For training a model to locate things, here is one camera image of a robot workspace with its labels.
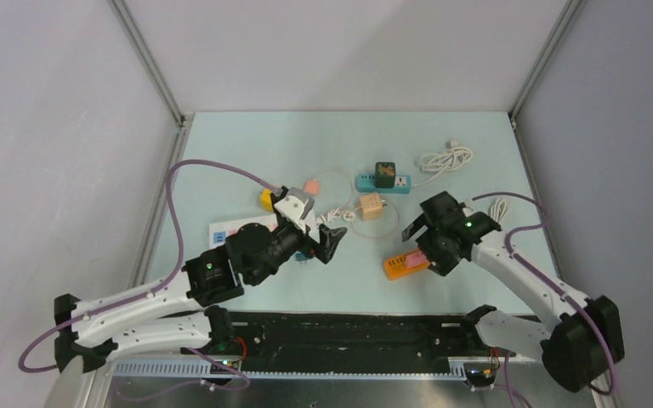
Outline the pink square plug adapter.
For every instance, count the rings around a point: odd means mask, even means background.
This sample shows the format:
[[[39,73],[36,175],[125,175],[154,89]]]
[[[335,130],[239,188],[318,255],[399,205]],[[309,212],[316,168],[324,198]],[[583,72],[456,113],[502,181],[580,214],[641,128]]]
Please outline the pink square plug adapter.
[[[421,269],[425,264],[428,264],[429,260],[424,255],[423,252],[416,250],[413,252],[407,253],[405,257],[405,266],[408,269]]]

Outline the dark green dragon adapter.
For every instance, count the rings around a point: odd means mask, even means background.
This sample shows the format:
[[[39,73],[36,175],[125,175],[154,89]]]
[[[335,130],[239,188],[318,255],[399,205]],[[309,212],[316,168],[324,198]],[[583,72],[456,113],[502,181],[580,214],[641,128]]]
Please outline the dark green dragon adapter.
[[[392,189],[395,186],[396,165],[391,161],[377,161],[374,169],[374,186],[378,189]]]

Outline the orange power strip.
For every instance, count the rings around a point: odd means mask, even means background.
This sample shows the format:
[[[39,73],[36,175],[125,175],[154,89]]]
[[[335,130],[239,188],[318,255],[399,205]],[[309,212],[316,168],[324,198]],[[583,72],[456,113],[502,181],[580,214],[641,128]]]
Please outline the orange power strip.
[[[429,263],[425,264],[421,269],[408,269],[405,266],[405,257],[407,253],[401,254],[396,257],[389,258],[383,262],[383,271],[390,281],[396,281],[408,275],[412,275],[418,271],[428,268]]]

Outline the white multicolour power strip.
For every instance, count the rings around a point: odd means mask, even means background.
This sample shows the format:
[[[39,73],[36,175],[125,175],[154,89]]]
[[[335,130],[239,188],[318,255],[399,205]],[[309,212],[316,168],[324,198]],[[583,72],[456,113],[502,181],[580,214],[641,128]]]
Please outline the white multicolour power strip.
[[[227,237],[236,234],[239,229],[247,224],[262,224],[269,230],[273,230],[277,226],[277,218],[275,214],[270,213],[257,217],[240,218],[209,224],[207,236],[208,247],[214,249],[223,245]]]

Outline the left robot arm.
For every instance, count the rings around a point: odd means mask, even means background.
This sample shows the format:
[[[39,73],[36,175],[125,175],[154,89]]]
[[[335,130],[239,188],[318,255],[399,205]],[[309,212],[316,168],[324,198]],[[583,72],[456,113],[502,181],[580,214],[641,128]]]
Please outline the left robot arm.
[[[187,261],[171,280],[160,279],[112,297],[85,301],[71,294],[54,300],[60,326],[54,359],[63,371],[81,357],[84,372],[128,354],[192,349],[222,354],[236,340],[222,303],[274,275],[294,254],[328,264],[346,228],[318,228],[319,238],[290,223],[269,229],[243,225],[224,244]]]

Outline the teal blue power strip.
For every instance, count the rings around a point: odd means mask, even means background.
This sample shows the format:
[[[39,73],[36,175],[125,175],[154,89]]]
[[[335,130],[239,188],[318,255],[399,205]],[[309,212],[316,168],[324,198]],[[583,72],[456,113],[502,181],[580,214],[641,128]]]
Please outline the teal blue power strip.
[[[359,173],[355,176],[355,189],[360,193],[379,193],[407,195],[412,189],[412,179],[409,175],[396,175],[394,183],[377,186],[373,173]]]

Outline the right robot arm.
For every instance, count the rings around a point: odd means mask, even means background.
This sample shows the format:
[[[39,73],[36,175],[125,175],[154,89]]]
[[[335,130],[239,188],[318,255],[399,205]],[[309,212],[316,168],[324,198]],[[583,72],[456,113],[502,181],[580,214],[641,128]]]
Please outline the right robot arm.
[[[401,239],[416,241],[429,270],[446,276],[469,261],[497,278],[536,316],[510,317],[490,305],[473,310],[459,333],[466,352],[478,355],[493,347],[540,360],[551,378],[572,393],[590,388],[610,396],[618,390],[616,364],[625,348],[615,302],[591,298],[528,260],[513,238],[530,226],[504,231],[489,214],[445,191],[420,207]]]

